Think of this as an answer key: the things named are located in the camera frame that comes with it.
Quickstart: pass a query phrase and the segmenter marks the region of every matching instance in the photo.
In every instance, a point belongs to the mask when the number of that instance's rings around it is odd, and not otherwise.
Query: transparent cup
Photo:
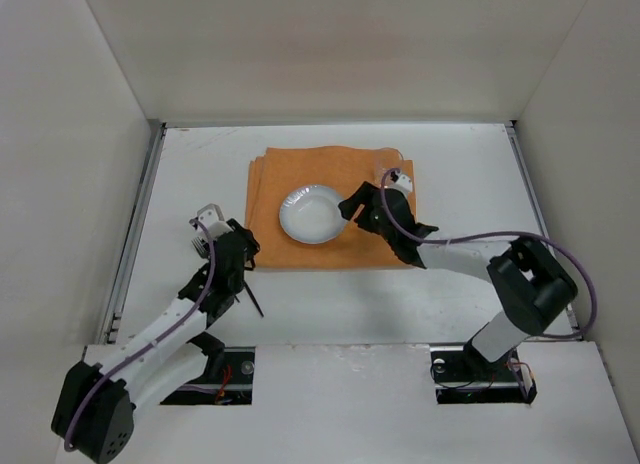
[[[382,149],[377,149],[374,152],[374,184],[376,186],[381,186],[382,176],[384,176],[385,172],[389,169],[398,168],[403,170],[404,157],[399,150],[394,149],[393,147],[383,147]]]

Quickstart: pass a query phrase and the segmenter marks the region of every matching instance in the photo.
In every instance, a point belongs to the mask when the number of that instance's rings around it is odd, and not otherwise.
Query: orange placemat
[[[269,148],[253,161],[245,224],[260,243],[256,264],[276,269],[405,267],[380,236],[358,229],[353,222],[336,239],[318,245],[294,241],[280,226],[280,206],[299,187],[322,184],[347,198],[363,181],[373,182],[374,152],[342,146]],[[404,161],[403,172],[415,185],[412,161]],[[409,205],[415,215],[415,193],[409,196]]]

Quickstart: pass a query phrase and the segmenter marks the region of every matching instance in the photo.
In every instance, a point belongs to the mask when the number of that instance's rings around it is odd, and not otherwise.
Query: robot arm
[[[202,375],[209,362],[221,360],[224,344],[205,330],[245,288],[245,265],[253,264],[260,248],[251,231],[233,219],[224,222],[213,212],[199,213],[198,218],[205,221],[214,239],[215,258],[211,286],[198,308],[193,309],[205,289],[209,263],[198,270],[162,315],[127,345],[101,362],[80,361],[66,375],[51,428],[65,438],[72,427],[70,444],[96,463],[110,462],[122,451],[145,410]],[[194,242],[199,254],[209,257],[205,245]],[[131,360],[149,345],[143,355]],[[127,360],[130,363],[123,367]],[[96,390],[99,381],[103,383]],[[86,408],[76,415],[90,393],[94,394]]]
[[[425,238],[438,228],[415,221],[407,200],[412,191],[408,176],[393,176],[386,201],[402,228]],[[577,295],[574,281],[539,241],[418,243],[398,232],[382,206],[380,189],[368,182],[338,207],[344,219],[380,235],[402,262],[466,274],[494,286],[502,311],[464,345],[465,361],[479,373],[504,364],[527,337],[541,335]]]

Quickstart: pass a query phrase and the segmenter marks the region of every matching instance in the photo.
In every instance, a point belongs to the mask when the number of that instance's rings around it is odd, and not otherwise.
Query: white wall
[[[47,463],[149,130],[84,0],[0,6],[0,461]]]
[[[512,119],[586,0],[88,0],[148,117]]]
[[[551,235],[595,278],[591,337],[640,449],[640,0],[589,0],[517,130]]]

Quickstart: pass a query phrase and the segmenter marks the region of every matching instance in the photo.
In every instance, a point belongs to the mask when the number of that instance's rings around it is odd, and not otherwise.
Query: white plate
[[[347,221],[340,215],[342,196],[314,184],[296,189],[280,206],[280,225],[289,237],[305,244],[321,244],[337,237]]]

